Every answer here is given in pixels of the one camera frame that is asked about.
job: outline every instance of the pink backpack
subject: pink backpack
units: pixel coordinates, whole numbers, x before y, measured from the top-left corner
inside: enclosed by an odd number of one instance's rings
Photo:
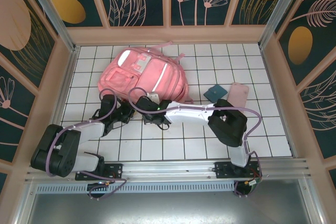
[[[147,93],[157,93],[161,100],[184,102],[192,101],[185,72],[179,60],[163,55],[156,48],[172,44],[168,42],[150,48],[132,47],[124,49],[105,69],[98,82],[99,91],[109,88],[117,96],[128,100],[128,93],[134,87],[140,87]],[[133,102],[144,95],[141,90],[131,93]]]

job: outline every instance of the metal base plate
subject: metal base plate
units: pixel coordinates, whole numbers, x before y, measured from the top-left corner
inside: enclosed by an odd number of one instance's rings
[[[105,164],[103,174],[96,174],[92,172],[92,174],[105,177],[105,178],[121,178],[122,175],[122,164]],[[98,180],[95,177],[88,176],[83,173],[76,173],[75,180],[77,181],[90,181],[90,180]]]
[[[259,175],[257,161],[250,161],[245,168],[235,166],[230,161],[216,162],[213,168],[216,178],[253,178],[253,171]]]

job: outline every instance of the white tile floor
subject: white tile floor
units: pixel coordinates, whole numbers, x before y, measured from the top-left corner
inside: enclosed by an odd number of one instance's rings
[[[63,126],[87,120],[100,108],[98,79],[125,47],[81,47],[62,119]],[[246,107],[261,112],[263,116],[263,123],[248,139],[250,151],[256,151],[260,157],[292,156],[257,44],[171,45],[162,51],[171,57],[186,54],[180,64],[185,69],[190,96],[195,104],[208,104],[203,93],[215,84],[220,84],[227,91],[233,82],[249,86]],[[245,115],[250,129],[257,118],[247,112]],[[80,150],[103,155],[107,161],[229,157],[227,147],[215,138],[209,127],[184,123],[173,124],[169,130],[162,131],[155,125],[144,125],[138,113],[129,124],[105,137],[80,145]]]

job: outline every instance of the black mounting bracket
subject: black mounting bracket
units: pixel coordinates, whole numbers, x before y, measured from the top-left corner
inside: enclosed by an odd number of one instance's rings
[[[250,160],[244,168],[233,165],[230,161],[216,162],[212,171],[216,173],[216,178],[253,178],[253,171],[260,175],[258,162]]]
[[[105,178],[121,178],[122,175],[122,164],[105,164],[104,163],[104,157],[96,155],[99,157],[98,165],[96,170],[93,172],[90,172],[94,175],[105,177]],[[81,172],[77,172],[75,175],[75,180],[77,181],[91,181],[91,180],[103,180],[98,179],[86,174],[83,174]]]

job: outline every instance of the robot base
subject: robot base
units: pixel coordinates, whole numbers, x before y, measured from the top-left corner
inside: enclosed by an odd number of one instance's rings
[[[248,178],[254,177],[255,171],[259,175],[259,167],[257,161],[249,161],[244,168],[233,165],[230,161],[216,162],[213,172],[216,178]]]

